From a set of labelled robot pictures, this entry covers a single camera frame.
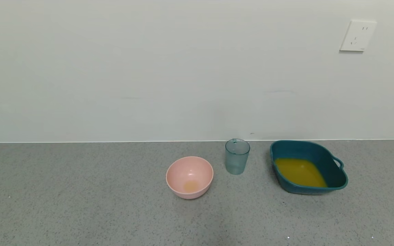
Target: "wall socket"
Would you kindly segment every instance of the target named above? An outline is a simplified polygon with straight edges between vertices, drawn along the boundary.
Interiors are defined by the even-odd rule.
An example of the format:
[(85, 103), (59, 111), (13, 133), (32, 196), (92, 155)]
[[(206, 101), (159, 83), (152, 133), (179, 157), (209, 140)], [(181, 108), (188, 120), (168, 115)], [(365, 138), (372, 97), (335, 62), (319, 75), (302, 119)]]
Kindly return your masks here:
[(365, 51), (376, 27), (376, 22), (352, 20), (347, 28), (340, 50)]

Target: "tub handle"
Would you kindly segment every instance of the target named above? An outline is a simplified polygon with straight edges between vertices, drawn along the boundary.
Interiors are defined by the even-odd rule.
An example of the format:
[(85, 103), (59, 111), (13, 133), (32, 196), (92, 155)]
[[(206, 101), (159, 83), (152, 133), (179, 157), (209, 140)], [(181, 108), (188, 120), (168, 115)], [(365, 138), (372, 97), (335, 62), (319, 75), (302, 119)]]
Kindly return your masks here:
[(343, 167), (344, 167), (343, 162), (340, 159), (338, 159), (337, 157), (335, 157), (335, 156), (332, 156), (332, 158), (340, 164), (339, 167), (340, 167), (341, 170), (343, 170)]

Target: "speckled gray surface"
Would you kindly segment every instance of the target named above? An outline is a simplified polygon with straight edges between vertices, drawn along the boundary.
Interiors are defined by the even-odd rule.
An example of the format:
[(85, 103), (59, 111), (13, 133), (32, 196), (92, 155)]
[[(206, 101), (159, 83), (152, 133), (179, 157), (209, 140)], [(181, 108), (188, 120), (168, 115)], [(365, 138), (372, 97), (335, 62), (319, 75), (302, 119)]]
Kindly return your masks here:
[[(394, 140), (318, 143), (344, 161), (345, 189), (286, 193), (271, 142), (250, 143), (239, 176), (223, 142), (0, 144), (0, 246), (394, 245)], [(215, 173), (191, 201), (165, 183), (188, 155)]]

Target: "cup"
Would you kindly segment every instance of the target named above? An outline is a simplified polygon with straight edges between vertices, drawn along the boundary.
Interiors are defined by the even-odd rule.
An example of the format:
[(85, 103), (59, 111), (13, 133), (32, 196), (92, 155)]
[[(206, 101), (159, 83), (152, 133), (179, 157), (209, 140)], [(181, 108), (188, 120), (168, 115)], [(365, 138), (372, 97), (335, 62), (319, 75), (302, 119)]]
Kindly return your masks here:
[(244, 172), (247, 158), (249, 157), (250, 145), (238, 138), (226, 142), (226, 170), (238, 175)]

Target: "cup rim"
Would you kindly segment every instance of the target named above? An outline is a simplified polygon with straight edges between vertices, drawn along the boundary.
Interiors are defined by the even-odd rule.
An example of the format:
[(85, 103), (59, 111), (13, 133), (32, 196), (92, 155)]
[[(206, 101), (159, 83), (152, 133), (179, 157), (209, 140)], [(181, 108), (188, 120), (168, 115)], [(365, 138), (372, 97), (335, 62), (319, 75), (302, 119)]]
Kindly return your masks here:
[[(228, 149), (227, 149), (227, 143), (228, 142), (230, 142), (230, 141), (232, 141), (232, 140), (240, 140), (240, 141), (242, 141), (242, 142), (244, 142), (244, 143), (246, 143), (247, 144), (247, 146), (249, 147), (249, 149), (244, 153), (244, 154), (236, 154), (236, 153), (232, 153), (231, 151), (229, 151)], [(231, 153), (231, 154), (235, 154), (235, 155), (245, 155), (245, 154), (248, 154), (249, 152), (250, 152), (250, 144), (249, 143), (247, 143), (247, 141), (246, 140), (243, 140), (243, 139), (240, 139), (240, 138), (233, 138), (233, 139), (231, 139), (231, 140), (228, 140), (226, 143), (225, 143), (225, 149), (229, 152), (229, 153)]]
[[(178, 161), (180, 161), (180, 160), (182, 160), (182, 159), (187, 159), (187, 158), (199, 158), (199, 159), (202, 159), (203, 161), (205, 161), (205, 162), (211, 167), (211, 171), (212, 171), (211, 180), (209, 181), (209, 183), (208, 183), (203, 189), (200, 189), (200, 190), (198, 190), (198, 191), (196, 191), (196, 192), (192, 192), (192, 193), (183, 193), (183, 192), (179, 192), (179, 191), (173, 189), (173, 188), (169, 185), (169, 183), (168, 183), (168, 172), (169, 172), (170, 168), (171, 168), (176, 162), (178, 162)], [(200, 193), (200, 192), (202, 192), (203, 190), (205, 190), (206, 188), (208, 188), (208, 187), (211, 185), (213, 179), (214, 179), (214, 168), (212, 168), (212, 165), (211, 165), (207, 160), (205, 160), (205, 159), (203, 159), (202, 157), (199, 157), (199, 156), (185, 156), (185, 157), (182, 157), (182, 158), (180, 158), (180, 159), (177, 159), (175, 162), (173, 162), (173, 163), (170, 165), (170, 167), (167, 169), (167, 173), (165, 174), (165, 181), (167, 182), (168, 187), (169, 187), (172, 191), (174, 191), (175, 193), (178, 193), (178, 194), (181, 194), (181, 195), (194, 195), (194, 194)]]

